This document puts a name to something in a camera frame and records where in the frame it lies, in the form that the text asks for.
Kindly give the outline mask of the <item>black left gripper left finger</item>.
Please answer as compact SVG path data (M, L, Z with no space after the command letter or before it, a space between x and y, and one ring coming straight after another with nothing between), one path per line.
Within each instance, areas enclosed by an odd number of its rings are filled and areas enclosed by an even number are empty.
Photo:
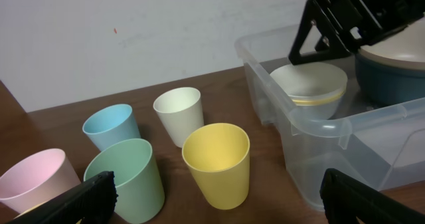
M114 172L103 171L9 224L108 223L117 199Z

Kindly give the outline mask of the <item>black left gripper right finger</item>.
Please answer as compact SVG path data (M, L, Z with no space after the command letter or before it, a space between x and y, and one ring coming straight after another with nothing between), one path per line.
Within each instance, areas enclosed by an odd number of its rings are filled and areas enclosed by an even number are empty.
M361 222L424 224L423 214L338 169L326 169L319 194L329 224Z

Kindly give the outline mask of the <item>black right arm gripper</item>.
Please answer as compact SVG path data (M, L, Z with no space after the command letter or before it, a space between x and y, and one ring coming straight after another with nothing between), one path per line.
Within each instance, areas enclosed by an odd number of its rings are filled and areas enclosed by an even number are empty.
M288 58L293 65L351 56L424 17L424 0L307 0Z

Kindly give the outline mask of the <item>white small bowl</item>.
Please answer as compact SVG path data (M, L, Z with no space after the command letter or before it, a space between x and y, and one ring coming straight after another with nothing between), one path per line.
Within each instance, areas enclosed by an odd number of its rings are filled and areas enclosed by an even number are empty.
M302 65L287 64L270 76L295 100L319 100L346 91L347 74L341 68L324 62Z

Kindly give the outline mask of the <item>green plastic cup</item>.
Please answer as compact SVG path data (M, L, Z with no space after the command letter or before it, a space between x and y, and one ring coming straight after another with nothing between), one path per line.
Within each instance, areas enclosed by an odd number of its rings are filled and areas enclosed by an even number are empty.
M98 154L84 172L84 180L102 171L114 173L118 195L115 212L128 223L145 223L165 203L165 192L151 144L134 138L118 142Z

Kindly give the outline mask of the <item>yellow small bowl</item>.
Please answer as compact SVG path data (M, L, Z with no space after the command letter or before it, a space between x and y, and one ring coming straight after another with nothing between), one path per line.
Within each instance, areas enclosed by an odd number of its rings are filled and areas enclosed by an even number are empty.
M292 99L292 101L299 106L317 106L322 104L327 104L333 101L336 101L345 94L345 91L340 92L339 94L335 94L333 96L330 96L328 98L319 99L319 100L295 100Z

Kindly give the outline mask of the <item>pink plastic cup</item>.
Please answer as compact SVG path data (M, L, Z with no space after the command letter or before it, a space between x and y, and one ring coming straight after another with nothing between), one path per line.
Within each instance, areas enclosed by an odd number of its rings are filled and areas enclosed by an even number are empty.
M1 203L23 213L80 183L63 150L43 150L21 160L1 176Z

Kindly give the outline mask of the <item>grey small bowl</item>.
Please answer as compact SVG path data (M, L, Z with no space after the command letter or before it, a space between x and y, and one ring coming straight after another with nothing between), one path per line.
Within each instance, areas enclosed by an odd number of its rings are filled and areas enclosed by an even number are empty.
M322 105L317 105L317 106L299 106L297 105L300 109L301 109L301 113L304 116L307 116L309 119L312 120L328 120L330 119L330 117L332 117L340 103L341 103L342 98L327 103L327 104L322 104Z

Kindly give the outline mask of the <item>dark blue bowl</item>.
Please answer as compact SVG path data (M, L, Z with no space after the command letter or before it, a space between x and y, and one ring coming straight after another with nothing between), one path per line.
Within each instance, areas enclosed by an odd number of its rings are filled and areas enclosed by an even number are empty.
M424 71L388 66L355 55L355 74L362 93L381 105L424 97Z

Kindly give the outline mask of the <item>beige bowl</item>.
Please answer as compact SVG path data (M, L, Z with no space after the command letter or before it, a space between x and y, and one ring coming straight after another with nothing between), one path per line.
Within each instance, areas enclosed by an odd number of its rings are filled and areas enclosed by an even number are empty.
M424 70L424 18L373 46L362 46L359 55L387 66Z

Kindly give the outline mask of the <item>clear plastic storage bin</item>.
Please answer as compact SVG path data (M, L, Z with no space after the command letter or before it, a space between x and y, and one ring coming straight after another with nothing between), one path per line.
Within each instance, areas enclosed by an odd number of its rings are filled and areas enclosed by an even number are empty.
M297 25L248 35L235 43L252 105L261 123L282 140L286 170L307 204L323 209L319 195L325 171L335 168L376 190L424 179L424 100L379 106L355 78L353 57L334 60L348 76L347 91L328 120L308 116L271 77L288 64Z

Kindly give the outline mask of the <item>blue plastic cup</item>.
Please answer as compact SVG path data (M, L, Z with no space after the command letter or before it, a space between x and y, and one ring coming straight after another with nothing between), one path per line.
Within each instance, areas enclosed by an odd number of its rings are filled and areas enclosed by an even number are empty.
M124 140L141 138L129 104L115 104L99 110L85 121L82 131L100 151Z

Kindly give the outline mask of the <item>cream plastic cup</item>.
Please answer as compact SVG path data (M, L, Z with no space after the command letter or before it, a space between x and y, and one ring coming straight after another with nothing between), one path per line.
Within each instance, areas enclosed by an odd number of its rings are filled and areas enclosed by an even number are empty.
M190 134L205 125L201 93L193 87L180 87L163 93L154 101L153 109L179 148L183 147Z

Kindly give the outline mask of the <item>yellow plastic cup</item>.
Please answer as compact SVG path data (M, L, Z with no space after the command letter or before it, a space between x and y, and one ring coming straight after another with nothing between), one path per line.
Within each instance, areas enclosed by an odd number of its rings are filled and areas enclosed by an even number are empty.
M182 157L206 201L216 209L241 205L250 186L250 138L239 126L214 123L185 140Z

